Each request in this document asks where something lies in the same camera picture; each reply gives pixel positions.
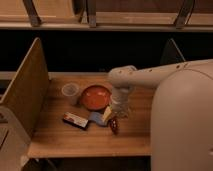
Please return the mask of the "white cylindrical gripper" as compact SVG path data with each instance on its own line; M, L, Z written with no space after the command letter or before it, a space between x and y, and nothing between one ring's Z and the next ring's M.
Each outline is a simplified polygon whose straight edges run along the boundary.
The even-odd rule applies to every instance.
M110 97L110 106L107 106L102 116L102 121L107 122L111 113L113 112L116 116L123 118L129 114L129 102L128 96L130 90L127 88L112 88L112 94Z

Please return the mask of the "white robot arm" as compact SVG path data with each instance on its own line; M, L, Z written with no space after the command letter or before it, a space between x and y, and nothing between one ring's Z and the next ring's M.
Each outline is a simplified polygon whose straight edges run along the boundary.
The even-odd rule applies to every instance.
M108 73L111 111L124 114L135 86L155 90L151 106L151 171L213 171L213 59Z

